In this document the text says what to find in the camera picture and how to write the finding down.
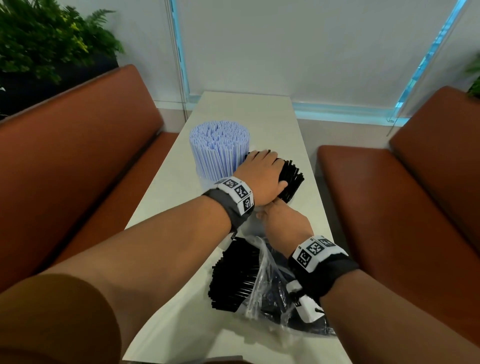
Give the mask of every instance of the clear plastic bag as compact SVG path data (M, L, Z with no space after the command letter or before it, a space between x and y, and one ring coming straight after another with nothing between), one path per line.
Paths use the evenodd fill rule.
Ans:
M268 242L258 236L245 238L260 249L260 269L253 286L253 292L245 300L242 312L248 319L268 319L283 329L308 332L318 335L335 335L326 316L314 322L304 322L287 291L287 284L295 281L288 268L287 259L274 250Z

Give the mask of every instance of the bundle of blue straws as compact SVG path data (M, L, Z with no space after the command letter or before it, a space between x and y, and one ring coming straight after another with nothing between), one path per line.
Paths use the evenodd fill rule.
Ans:
M190 132L197 174L210 181L229 177L248 154L250 133L234 121L208 121Z

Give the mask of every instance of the black fabric strap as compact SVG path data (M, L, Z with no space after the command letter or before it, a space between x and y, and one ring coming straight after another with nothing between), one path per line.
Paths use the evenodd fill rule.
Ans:
M330 291L337 278L359 269L359 265L344 254L329 256L320 262L312 273L307 272L292 256L288 259L288 266L303 287L305 294L316 302Z
M222 190L212 189L208 190L203 194L204 196L208 196L215 201L217 201L228 214L230 218L230 222L232 223L232 228L230 232L237 232L240 225L242 225L245 221L247 221L248 217L252 214L254 206L250 207L242 216L240 216L237 204L230 195Z

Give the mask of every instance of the hand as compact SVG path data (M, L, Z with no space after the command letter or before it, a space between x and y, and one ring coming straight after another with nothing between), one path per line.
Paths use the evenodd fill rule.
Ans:
M237 168L234 177L240 178L252 189L253 199L257 206L273 201L288 185L286 181L278 181L284 160L276 159L276 152L253 151Z
M257 217L264 224L270 245L287 258L314 235L308 219L279 198L266 205Z

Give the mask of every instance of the table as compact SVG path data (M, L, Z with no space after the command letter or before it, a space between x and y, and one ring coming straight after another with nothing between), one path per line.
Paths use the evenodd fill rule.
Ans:
M127 227L203 192L189 133L196 125L214 120L246 126L251 150L272 149L280 158L293 160L305 181L290 205L309 218L315 234L332 239L290 98L219 92L203 93ZM211 267L221 254L222 249L216 248L185 287L150 318L124 360L182 363L241 355L255 364L350 363L337 338L272 332L265 323L211 308L207 296Z

